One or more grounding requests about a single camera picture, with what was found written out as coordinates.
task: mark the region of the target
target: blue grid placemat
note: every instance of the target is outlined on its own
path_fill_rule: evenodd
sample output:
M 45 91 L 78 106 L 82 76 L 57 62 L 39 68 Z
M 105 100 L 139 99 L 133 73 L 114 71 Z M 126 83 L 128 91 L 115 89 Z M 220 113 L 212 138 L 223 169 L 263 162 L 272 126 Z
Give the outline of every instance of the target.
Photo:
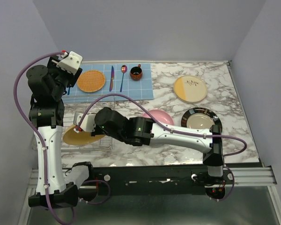
M 106 77 L 105 85 L 99 91 L 93 93 L 87 93 L 81 91 L 77 83 L 74 87 L 70 89 L 69 95 L 63 96 L 63 101 L 65 103 L 79 103 L 79 102 L 92 102 L 97 99 L 101 95 L 106 95 L 110 93 L 118 93 L 126 95 L 133 100 L 150 100 L 154 99 L 153 96 L 153 87 L 152 87 L 152 76 L 151 76 L 151 63 L 140 63 L 141 69 L 143 71 L 143 76 L 139 81 L 134 81 L 130 77 L 130 70 L 133 67 L 137 67 L 139 63 L 121 63 L 121 64 L 83 64 L 81 68 L 83 69 L 83 73 L 88 70 L 99 70 L 104 73 Z M 120 92 L 121 82 L 122 82 L 122 65 L 127 66 L 127 72 L 124 75 L 123 80 L 123 89 Z M 112 91 L 109 91 L 109 86 L 111 82 L 111 67 L 114 67 L 114 80 L 113 80 L 113 88 Z M 122 97 L 115 97 L 116 101 L 126 100 Z

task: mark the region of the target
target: marble countertop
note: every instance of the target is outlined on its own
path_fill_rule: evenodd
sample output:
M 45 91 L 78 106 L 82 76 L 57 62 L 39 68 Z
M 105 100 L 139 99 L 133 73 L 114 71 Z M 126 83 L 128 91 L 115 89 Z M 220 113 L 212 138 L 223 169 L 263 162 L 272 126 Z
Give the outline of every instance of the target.
M 148 110 L 161 109 L 180 126 L 182 115 L 190 108 L 204 107 L 216 113 L 223 125 L 223 135 L 232 135 L 248 143 L 245 152 L 225 158 L 226 163 L 258 162 L 259 156 L 250 134 L 243 110 L 225 62 L 193 63 L 152 63 L 154 100 L 138 101 Z M 184 75 L 198 76 L 205 81 L 208 94 L 202 101 L 190 104 L 179 100 L 173 83 Z M 116 110 L 126 117 L 141 116 L 143 112 L 128 101 L 116 102 Z M 223 139 L 223 152 L 231 153 L 242 148 L 243 144 L 231 139 Z M 108 151 L 69 152 L 62 154 L 64 167 L 80 161 L 91 161 L 94 166 L 142 166 L 201 164 L 202 153 L 178 146 L 134 147 L 113 140 Z

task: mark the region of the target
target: pink bowl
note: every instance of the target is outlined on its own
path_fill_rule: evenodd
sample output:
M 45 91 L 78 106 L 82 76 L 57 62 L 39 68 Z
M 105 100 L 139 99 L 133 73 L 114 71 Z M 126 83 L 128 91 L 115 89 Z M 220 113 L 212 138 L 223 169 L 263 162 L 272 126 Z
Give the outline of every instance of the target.
M 173 119 L 165 111 L 159 109 L 153 109 L 153 110 L 149 110 L 148 112 L 152 116 L 154 116 L 159 122 L 166 123 L 169 125 L 174 125 Z M 142 117 L 150 118 L 146 113 L 144 113 Z

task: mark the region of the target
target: gray floor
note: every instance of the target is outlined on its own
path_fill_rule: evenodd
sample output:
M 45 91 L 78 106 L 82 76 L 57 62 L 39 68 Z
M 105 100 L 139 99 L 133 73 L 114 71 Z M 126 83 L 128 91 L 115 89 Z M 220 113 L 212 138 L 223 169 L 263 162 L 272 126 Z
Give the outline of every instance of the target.
M 56 210 L 70 220 L 70 209 Z M 266 187 L 238 187 L 223 202 L 207 196 L 115 196 L 103 205 L 79 203 L 74 225 L 278 225 Z M 58 225 L 48 211 L 32 209 L 29 225 Z

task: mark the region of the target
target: spoon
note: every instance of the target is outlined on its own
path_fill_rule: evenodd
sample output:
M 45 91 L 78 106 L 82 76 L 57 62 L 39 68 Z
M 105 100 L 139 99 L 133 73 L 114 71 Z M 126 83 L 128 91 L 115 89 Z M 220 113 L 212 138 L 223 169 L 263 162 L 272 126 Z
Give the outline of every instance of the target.
M 127 66 L 122 65 L 122 69 L 121 70 L 122 70 L 123 76 L 122 76 L 122 83 L 121 83 L 120 92 L 122 92 L 122 89 L 123 89 L 123 79 L 124 79 L 124 74 L 127 72 Z

